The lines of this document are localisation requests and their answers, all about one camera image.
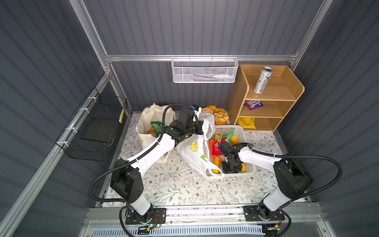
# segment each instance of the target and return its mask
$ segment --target floral mat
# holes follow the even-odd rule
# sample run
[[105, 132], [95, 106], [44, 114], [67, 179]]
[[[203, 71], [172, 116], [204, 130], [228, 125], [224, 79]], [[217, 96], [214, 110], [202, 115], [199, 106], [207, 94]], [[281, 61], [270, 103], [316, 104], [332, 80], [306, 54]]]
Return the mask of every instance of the floral mat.
[[[142, 150], [136, 132], [140, 115], [132, 115], [119, 158], [126, 160]], [[272, 132], [245, 133], [248, 142], [256, 149], [282, 154]], [[251, 176], [206, 180], [175, 149], [166, 164], [155, 163], [148, 169], [143, 183], [143, 195], [155, 206], [258, 203], [277, 187], [275, 175], [261, 167], [257, 167], [257, 172]], [[108, 188], [105, 198], [119, 197], [111, 187]], [[123, 203], [105, 202], [102, 206], [118, 207], [123, 206]]]

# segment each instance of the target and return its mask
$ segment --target black wire basket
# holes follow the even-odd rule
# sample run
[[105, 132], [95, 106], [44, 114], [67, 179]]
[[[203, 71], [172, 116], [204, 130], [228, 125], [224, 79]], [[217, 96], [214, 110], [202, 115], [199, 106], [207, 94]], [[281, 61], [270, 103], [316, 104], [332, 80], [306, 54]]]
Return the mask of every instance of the black wire basket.
[[126, 98], [97, 94], [87, 108], [81, 109], [82, 113], [75, 124], [62, 131], [69, 129], [66, 140], [56, 141], [56, 144], [73, 159], [112, 159], [111, 148], [118, 142], [115, 139], [122, 129], [126, 109]]

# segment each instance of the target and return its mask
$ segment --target wooden shelf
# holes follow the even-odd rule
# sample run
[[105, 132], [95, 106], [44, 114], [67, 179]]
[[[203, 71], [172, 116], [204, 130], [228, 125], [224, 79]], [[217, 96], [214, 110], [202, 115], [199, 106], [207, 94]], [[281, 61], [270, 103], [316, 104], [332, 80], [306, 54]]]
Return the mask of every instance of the wooden shelf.
[[283, 114], [275, 101], [262, 101], [263, 107], [250, 110], [247, 106], [242, 106], [239, 117], [254, 118], [282, 118]]
[[277, 118], [254, 118], [255, 127], [257, 129], [244, 129], [252, 131], [273, 131], [276, 127], [276, 124], [279, 123], [282, 119]]
[[[255, 131], [275, 131], [296, 101], [304, 93], [304, 86], [288, 66], [270, 66], [273, 74], [262, 94], [253, 91], [255, 83], [266, 65], [241, 64], [228, 102], [231, 124], [239, 117], [255, 118]], [[261, 100], [263, 107], [249, 110], [245, 100]]]
[[246, 76], [246, 79], [251, 86], [247, 93], [246, 100], [296, 101], [296, 98], [284, 84], [281, 77], [271, 77], [263, 93], [255, 93], [253, 89], [258, 78], [259, 76]]

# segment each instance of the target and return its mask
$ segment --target lemon print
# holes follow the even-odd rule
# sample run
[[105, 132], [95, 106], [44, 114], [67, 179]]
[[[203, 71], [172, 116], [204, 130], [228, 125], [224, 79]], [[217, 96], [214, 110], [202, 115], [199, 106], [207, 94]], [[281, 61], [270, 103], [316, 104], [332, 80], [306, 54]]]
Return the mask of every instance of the lemon print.
[[192, 142], [189, 147], [191, 148], [191, 150], [197, 151], [197, 143], [196, 142]]

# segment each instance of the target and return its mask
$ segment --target red wire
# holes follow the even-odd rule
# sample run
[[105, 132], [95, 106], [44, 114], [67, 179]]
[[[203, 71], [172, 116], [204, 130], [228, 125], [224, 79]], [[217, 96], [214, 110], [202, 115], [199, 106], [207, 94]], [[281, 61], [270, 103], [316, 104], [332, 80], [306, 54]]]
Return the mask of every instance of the red wire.
[[277, 213], [277, 212], [275, 212], [276, 214], [278, 214], [279, 215], [279, 217], [280, 217], [280, 223], [279, 223], [279, 225], [280, 226], [282, 226], [282, 216], [279, 214], [279, 213]]
[[158, 223], [158, 217], [155, 214], [154, 214], [154, 216], [155, 216], [155, 225], [154, 225], [154, 228], [155, 228], [157, 226], [157, 223]]

